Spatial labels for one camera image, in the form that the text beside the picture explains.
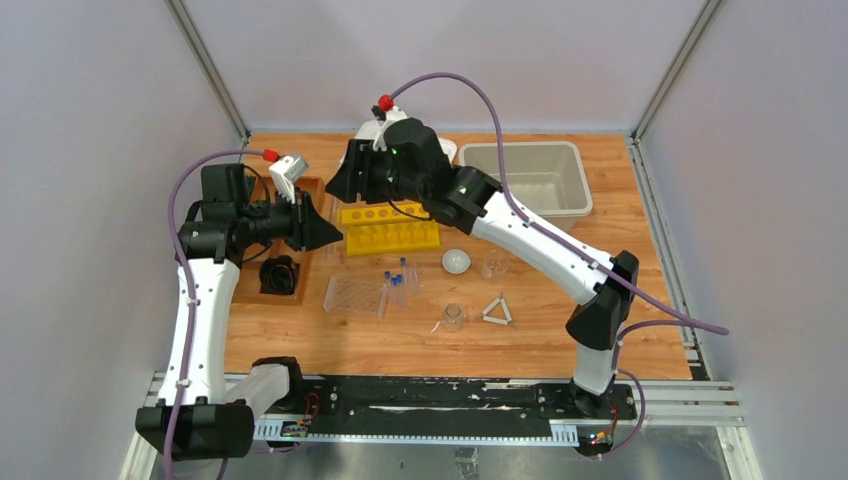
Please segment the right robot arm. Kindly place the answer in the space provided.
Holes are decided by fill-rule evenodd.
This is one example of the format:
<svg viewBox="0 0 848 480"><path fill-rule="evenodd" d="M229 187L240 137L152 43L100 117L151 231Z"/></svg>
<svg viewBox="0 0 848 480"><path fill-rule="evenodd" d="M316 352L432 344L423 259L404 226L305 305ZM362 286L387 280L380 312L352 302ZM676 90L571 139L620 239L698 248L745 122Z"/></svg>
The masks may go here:
<svg viewBox="0 0 848 480"><path fill-rule="evenodd" d="M499 246L553 280L576 303L565 324L577 344L566 402L585 418L610 412L617 335L638 277L634 255L596 250L531 216L504 183L453 164L435 131L414 118L375 140L350 140L326 190L348 204L417 202L436 223Z"/></svg>

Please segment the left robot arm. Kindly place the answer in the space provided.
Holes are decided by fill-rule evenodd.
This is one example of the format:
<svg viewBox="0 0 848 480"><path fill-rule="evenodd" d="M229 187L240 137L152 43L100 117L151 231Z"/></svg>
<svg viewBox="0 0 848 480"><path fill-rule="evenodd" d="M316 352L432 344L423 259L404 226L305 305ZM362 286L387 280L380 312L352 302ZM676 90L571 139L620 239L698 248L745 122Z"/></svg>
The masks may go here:
<svg viewBox="0 0 848 480"><path fill-rule="evenodd" d="M293 413L305 403L307 389L295 358L261 358L243 380L228 387L224 353L230 308L249 247L281 240L296 252L308 252L342 238L321 217L311 195L296 187L307 168L292 156L272 163L274 185L256 202L245 165L204 166L201 199L180 227L170 229L180 300L175 339L155 404L139 408L135 417L136 432L167 459L244 457L256 422L272 406Z"/></svg>

